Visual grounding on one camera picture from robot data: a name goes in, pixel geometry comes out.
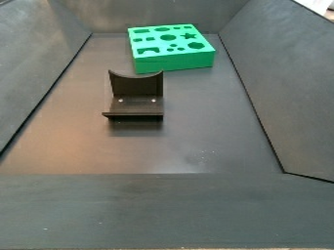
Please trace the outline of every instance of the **green toy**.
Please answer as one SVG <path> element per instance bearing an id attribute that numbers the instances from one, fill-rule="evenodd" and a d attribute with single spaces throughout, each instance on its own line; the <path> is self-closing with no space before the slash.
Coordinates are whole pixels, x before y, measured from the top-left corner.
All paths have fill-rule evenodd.
<path id="1" fill-rule="evenodd" d="M 215 49 L 191 24 L 128 29 L 136 73 L 208 67 Z"/>

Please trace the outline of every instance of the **black holder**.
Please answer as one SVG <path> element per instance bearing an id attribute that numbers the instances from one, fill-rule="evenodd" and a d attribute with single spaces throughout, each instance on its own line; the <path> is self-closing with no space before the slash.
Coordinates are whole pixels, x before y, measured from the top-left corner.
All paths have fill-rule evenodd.
<path id="1" fill-rule="evenodd" d="M 128 77 L 111 70 L 109 81 L 113 93 L 107 118 L 163 117 L 163 71 L 145 77 Z"/>

